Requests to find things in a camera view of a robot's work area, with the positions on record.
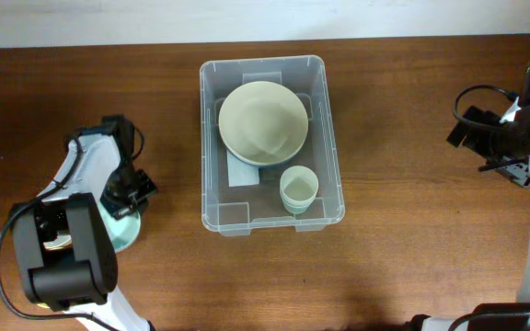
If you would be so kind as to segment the mint small bowl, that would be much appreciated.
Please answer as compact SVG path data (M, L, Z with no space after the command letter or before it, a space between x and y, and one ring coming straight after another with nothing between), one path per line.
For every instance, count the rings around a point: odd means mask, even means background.
M129 248L141 232L142 220L140 213L136 211L134 214L117 220L106 211L100 202L97 206L114 251L120 253Z

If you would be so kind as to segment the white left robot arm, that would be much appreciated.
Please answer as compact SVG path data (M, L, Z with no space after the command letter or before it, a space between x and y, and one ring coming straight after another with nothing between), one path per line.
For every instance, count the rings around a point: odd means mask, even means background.
M123 157L114 137L73 139L53 181L17 207L6 225L23 291L50 309L49 320L75 318L89 330L151 330L118 286L118 263L99 203Z

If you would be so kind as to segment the beige shallow bowl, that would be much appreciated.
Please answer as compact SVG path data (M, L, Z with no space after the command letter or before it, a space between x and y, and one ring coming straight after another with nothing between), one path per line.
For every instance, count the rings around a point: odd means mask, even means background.
M304 104L289 88L255 81L233 90L218 115L220 137L253 162L273 163L295 153L309 130Z

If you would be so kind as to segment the clear plastic storage bin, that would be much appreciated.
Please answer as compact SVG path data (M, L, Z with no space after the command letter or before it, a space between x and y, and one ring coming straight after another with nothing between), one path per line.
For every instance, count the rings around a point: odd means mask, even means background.
M265 228L319 231L346 207L328 95L316 55L208 61L200 69L202 224L222 236ZM316 176L312 203L295 214L282 193L304 166Z

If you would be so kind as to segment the grey plastic cup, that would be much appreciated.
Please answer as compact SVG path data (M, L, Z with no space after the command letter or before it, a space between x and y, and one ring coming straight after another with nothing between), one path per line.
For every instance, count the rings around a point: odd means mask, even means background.
M316 173L303 165L287 168L280 178L282 202L294 208L307 208L317 196L319 181Z

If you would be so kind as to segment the yellow small bowl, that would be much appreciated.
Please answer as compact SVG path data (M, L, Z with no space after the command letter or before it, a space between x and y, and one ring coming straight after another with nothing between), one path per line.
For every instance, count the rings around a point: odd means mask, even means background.
M41 250L42 266L30 272L37 303L55 312L67 310L73 290L74 252L69 234L46 240Z

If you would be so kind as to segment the mint green plastic cup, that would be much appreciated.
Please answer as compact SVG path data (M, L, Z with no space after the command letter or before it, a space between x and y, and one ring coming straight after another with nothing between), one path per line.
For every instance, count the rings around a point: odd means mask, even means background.
M282 195L282 204L284 208L291 214L304 213L314 202L315 196L306 200L295 200L285 195Z

